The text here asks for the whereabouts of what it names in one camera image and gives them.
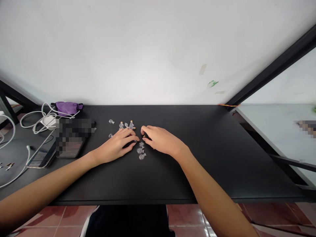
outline phone screen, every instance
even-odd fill
[[[27,164],[29,168],[45,168],[56,152],[55,131],[45,139]]]
[[[81,137],[67,138],[67,141],[63,142],[63,146],[56,153],[56,157],[76,158],[85,140],[85,138]]]

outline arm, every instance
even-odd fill
[[[151,138],[143,140],[152,148],[172,156],[187,177],[198,204],[217,236],[258,236],[251,224],[231,198],[206,172],[190,149],[177,137],[163,128],[143,126]]]
[[[93,167],[113,161],[131,151],[135,143],[124,149],[123,146],[133,140],[139,141],[139,138],[132,129],[121,129],[99,148],[0,201],[0,213],[5,213],[0,215],[0,236],[6,236],[31,219]]]

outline orange wire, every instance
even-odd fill
[[[228,107],[238,107],[239,106],[239,105],[225,105],[225,104],[218,104],[218,105],[228,106]]]

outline person's lap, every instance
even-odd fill
[[[86,237],[98,236],[167,236],[169,230],[165,205],[99,206],[90,216]]]

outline white wall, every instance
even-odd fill
[[[314,0],[2,0],[0,74],[37,103],[224,103],[315,23]]]
[[[316,48],[242,104],[316,104]]]

